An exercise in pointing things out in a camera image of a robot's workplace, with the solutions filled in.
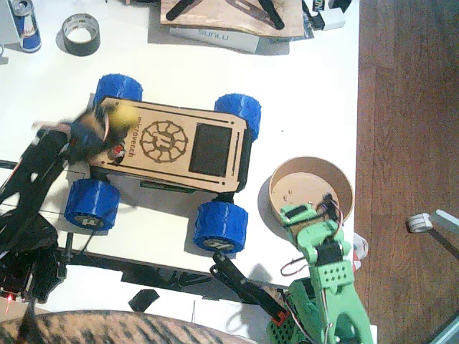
energy drink can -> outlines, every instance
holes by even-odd
[[[19,45],[25,52],[36,52],[42,46],[32,0],[13,0],[11,7],[19,34]]]

yellow ball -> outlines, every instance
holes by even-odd
[[[110,126],[114,129],[116,128],[132,128],[137,124],[138,121],[138,111],[134,106],[120,102],[116,109],[109,114],[108,120],[110,121]]]

wooden container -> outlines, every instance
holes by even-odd
[[[338,202],[346,221],[354,207],[354,193],[348,178],[334,164],[310,156],[292,158],[270,179],[270,204],[280,222],[283,206],[311,203],[315,208],[328,193]]]

wooden floor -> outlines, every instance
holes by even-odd
[[[356,287],[379,343],[425,343],[459,310],[459,235],[408,216],[459,216],[459,2],[360,4]]]

black tripod leg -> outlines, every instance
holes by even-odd
[[[261,7],[268,13],[271,20],[274,23],[274,26],[277,30],[282,30],[285,27],[285,24],[280,18],[279,13],[275,10],[274,4],[272,0],[258,0],[260,2]]]
[[[187,8],[189,5],[193,3],[194,3],[194,0],[180,0],[177,3],[177,5],[172,7],[172,9],[169,12],[167,12],[166,14],[167,20],[172,22],[175,18],[177,18],[180,15],[180,13],[182,13],[185,10],[185,8]]]

